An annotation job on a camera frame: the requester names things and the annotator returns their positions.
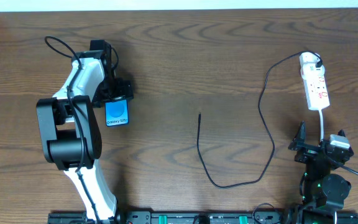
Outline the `blue screen smartphone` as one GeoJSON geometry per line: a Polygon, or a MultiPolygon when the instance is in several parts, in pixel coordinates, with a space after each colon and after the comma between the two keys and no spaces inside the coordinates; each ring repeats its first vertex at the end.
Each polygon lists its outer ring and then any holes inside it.
{"type": "Polygon", "coordinates": [[[120,126],[129,123],[127,100],[113,101],[105,104],[106,126],[120,126]]]}

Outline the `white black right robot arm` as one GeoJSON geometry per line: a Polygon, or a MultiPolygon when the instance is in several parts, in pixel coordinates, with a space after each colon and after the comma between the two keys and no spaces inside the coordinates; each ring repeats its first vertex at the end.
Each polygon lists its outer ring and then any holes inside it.
{"type": "Polygon", "coordinates": [[[300,180],[302,203],[286,209],[282,223],[358,223],[358,214],[344,212],[344,200],[351,183],[332,171],[345,164],[353,155],[343,130],[330,135],[317,146],[307,144],[305,123],[289,145],[296,151],[294,160],[306,165],[300,180]]]}

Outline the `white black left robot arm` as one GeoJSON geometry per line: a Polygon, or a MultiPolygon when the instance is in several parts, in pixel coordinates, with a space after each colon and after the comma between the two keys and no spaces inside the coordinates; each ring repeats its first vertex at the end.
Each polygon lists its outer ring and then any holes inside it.
{"type": "Polygon", "coordinates": [[[83,212],[52,212],[48,223],[126,223],[126,214],[104,178],[99,158],[102,138],[94,109],[104,108],[107,127],[129,123],[129,80],[116,76],[118,54],[105,40],[91,40],[88,51],[72,51],[72,70],[52,97],[36,105],[42,150],[75,185],[83,212]]]}

